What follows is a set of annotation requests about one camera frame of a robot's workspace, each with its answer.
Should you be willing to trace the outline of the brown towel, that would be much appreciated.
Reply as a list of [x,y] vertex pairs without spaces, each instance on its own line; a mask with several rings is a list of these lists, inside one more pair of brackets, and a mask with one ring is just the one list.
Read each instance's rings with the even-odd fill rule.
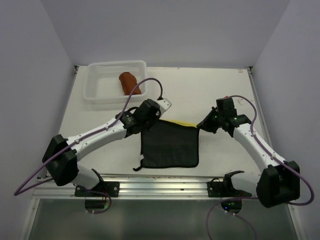
[[123,72],[118,77],[122,91],[125,96],[130,95],[134,87],[138,84],[136,77],[130,72]]

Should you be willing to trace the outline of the yellow towel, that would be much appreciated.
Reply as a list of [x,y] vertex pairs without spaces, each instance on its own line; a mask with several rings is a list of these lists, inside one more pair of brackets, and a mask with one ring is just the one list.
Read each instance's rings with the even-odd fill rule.
[[140,133],[140,165],[133,170],[197,167],[199,133],[194,126],[159,120]]

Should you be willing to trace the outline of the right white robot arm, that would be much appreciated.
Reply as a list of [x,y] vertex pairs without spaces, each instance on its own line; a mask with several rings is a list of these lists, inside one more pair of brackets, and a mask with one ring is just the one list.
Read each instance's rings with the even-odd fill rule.
[[212,181],[211,187],[220,194],[235,196],[244,191],[257,197],[260,203],[271,208],[289,203],[300,197],[300,167],[295,161],[279,156],[258,134],[254,120],[238,114],[232,97],[216,100],[216,106],[197,127],[216,134],[218,129],[227,132],[250,155],[260,174],[237,170],[224,175],[222,183]]

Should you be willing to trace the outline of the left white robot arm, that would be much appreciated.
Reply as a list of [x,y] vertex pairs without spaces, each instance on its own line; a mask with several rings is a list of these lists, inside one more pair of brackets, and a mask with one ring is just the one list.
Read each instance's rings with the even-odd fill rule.
[[58,134],[51,139],[42,162],[57,186],[72,183],[92,196],[105,194],[101,175],[78,162],[107,144],[149,129],[171,105],[166,98],[146,99],[140,106],[124,109],[109,122],[85,133],[68,138]]

